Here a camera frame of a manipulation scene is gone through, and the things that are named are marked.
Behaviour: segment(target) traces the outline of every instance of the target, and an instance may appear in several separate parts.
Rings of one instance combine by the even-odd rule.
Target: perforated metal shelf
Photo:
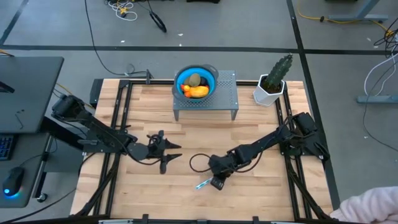
[[[206,100],[192,102],[174,98],[173,104],[176,120],[178,120],[178,111],[180,110],[231,110],[232,119],[235,119],[239,109],[235,71],[219,71],[217,88]]]

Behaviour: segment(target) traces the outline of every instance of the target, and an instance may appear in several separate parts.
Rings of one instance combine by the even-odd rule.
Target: blue bowl
[[[193,74],[199,74],[201,78],[205,78],[209,84],[209,94],[203,98],[187,98],[181,89],[184,81]],[[179,71],[174,79],[172,88],[173,95],[180,101],[201,102],[214,93],[217,87],[218,71],[211,65],[191,65]]]

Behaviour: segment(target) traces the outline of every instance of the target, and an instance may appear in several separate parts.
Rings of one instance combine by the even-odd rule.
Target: computer mouse
[[[7,196],[13,196],[18,193],[22,179],[24,178],[24,168],[15,167],[8,171],[8,176],[2,183],[2,191]]]

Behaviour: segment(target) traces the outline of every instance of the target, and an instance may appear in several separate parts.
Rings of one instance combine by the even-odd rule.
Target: white hexagonal pot
[[[261,106],[270,106],[273,102],[275,102],[276,99],[279,98],[280,95],[283,94],[285,90],[285,81],[281,82],[282,88],[280,89],[279,93],[267,93],[265,90],[263,90],[260,86],[261,80],[264,77],[267,77],[268,74],[264,74],[260,76],[259,83],[257,84],[256,90],[253,92],[254,96],[254,101]]]

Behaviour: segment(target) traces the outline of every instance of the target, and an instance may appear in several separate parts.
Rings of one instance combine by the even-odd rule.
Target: black desk
[[[7,177],[9,169],[19,166],[28,158],[43,153],[49,144],[49,139],[50,134],[48,133],[21,134],[12,153],[12,159],[0,161],[0,181]],[[12,197],[0,194],[0,208],[23,208],[27,205],[41,162],[42,158],[36,157],[23,165],[25,174],[22,188]]]
[[[83,149],[77,143],[81,137],[45,116],[62,63],[62,57],[0,58],[0,81],[15,89],[14,93],[0,93],[0,133],[19,135],[11,160],[0,161],[1,182],[9,169],[19,166],[27,158],[49,151],[52,137]],[[26,162],[24,168],[21,193],[14,198],[0,194],[0,207],[25,207],[30,196],[37,198],[40,195],[46,175],[45,162],[37,157]]]

